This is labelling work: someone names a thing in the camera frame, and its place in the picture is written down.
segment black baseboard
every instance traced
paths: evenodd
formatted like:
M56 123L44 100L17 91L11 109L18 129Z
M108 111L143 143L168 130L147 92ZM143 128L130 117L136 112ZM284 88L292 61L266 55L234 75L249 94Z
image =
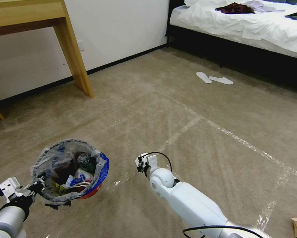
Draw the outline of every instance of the black baseboard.
M97 67L97 68L87 70L87 74L88 74L88 75L89 75L89 74L93 74L93 73L95 73L95 72L98 72L98 71L100 71L100 70L109 68L109 67L111 67L111 66L114 66L114 65L117 65L117 64L126 62L126 61L128 61L128 60L134 59L134 58L136 58L136 57L139 57L139 56L142 56L142 55L151 53L151 52L153 52L153 51L155 51L155 50L158 50L158 49L161 49L161 48L166 47L166 45L167 45L167 44L163 44L163 45L160 45L160 46L151 48L151 49L149 49L149 50L145 50L145 51L143 51L143 52L140 52L140 53L137 53L137 54L134 54L134 55L125 57L125 58L123 58L123 59L119 59L119 60L117 60L117 61L114 61L114 62L105 64L105 65L99 66L99 67ZM16 101L16 100L18 100L18 99L25 98L25 97L28 97L28 96L30 96L30 95L34 95L34 94L40 93L40 92L42 92L42 91L51 89L51 88L56 87L56 86L59 86L59 85L61 85L61 84L68 83L68 82L70 82L70 81L73 81L73 77L72 77L72 76L70 76L70 77L68 77L68 78L64 78L64 79L58 80L58 81L56 81L56 82L52 82L52 83L50 83L50 84L46 84L46 85L44 85L44 86L41 86L41 87L38 87L38 88L35 88L35 89L32 89L32 90L29 90L29 91L26 91L26 92L23 92L23 93L20 93L20 94L17 94L17 95L14 95L14 96L11 96L11 97L9 97L9 98L2 99L2 100L0 100L0 105L4 105L4 104L7 104L7 103Z

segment trash can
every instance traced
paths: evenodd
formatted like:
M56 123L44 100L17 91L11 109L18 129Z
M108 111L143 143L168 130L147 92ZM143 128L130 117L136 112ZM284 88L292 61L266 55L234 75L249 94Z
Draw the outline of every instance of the trash can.
M109 171L109 159L91 144L63 140L44 149L31 168L33 180L45 175L42 197L48 204L64 205L73 199L93 196Z

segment dark red clothing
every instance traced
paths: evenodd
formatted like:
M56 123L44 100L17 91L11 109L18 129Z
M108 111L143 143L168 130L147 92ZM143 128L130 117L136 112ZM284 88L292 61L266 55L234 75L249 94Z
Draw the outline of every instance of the dark red clothing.
M247 14L247 13L255 14L252 8L238 3L231 3L225 7L216 8L215 10L221 11L222 13L225 13L225 14Z

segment black bed frame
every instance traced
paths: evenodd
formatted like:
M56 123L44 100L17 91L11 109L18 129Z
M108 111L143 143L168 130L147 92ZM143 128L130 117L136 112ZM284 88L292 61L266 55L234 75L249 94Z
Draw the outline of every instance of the black bed frame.
M220 37L200 33L186 28L170 25L170 17L174 8L185 5L184 0L169 0L168 21L167 21L167 44L169 37L174 37L176 45L189 53L210 57L221 66L237 65L239 68L249 67L254 72L259 69L264 76L286 78L297 73L297 58L280 53L248 46Z

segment white wall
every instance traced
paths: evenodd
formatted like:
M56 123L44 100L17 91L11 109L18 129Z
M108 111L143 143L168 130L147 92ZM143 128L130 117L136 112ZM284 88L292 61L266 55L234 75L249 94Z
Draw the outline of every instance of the white wall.
M166 43L169 0L65 0L86 69ZM0 100L70 76L52 28L0 36Z

